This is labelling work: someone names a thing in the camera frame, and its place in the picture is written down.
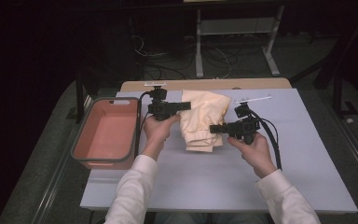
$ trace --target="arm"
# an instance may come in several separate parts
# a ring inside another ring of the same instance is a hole
[[[164,148],[165,139],[170,136],[171,126],[179,119],[180,116],[175,115],[163,121],[156,121],[154,117],[145,120],[145,148],[120,179],[105,223],[144,223],[156,178],[158,155]]]
[[[273,164],[265,136],[256,133],[254,142],[249,146],[232,137],[228,138],[228,142],[242,153],[242,158],[254,167],[255,174],[261,178],[256,185],[276,224],[320,223],[307,200]]]

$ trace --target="folded towel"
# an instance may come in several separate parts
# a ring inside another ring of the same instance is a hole
[[[191,102],[191,110],[180,112],[180,128],[186,150],[212,152],[223,145],[221,133],[210,133],[209,126],[223,124],[231,98],[209,91],[183,91],[182,102]]]

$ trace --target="plastic bin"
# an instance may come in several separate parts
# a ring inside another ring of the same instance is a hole
[[[89,169],[129,169],[134,160],[138,98],[99,98],[91,103],[72,149]]]

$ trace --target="white sleeve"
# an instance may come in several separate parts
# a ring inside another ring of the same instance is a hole
[[[266,199],[268,210],[276,224],[320,223],[313,208],[281,170],[264,177],[256,185]]]
[[[118,182],[105,223],[144,223],[156,173],[157,163],[148,156],[139,155]]]

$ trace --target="person's right hand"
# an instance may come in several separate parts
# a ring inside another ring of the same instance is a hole
[[[267,139],[261,133],[254,134],[254,142],[251,145],[246,145],[233,137],[229,137],[227,140],[242,153],[242,158],[253,166],[255,174],[260,178],[277,170],[269,154]]]
[[[164,148],[164,141],[170,136],[172,125],[178,122],[180,118],[180,115],[173,115],[163,121],[156,120],[154,116],[146,118],[144,131],[147,142],[142,154],[156,161],[159,153]]]

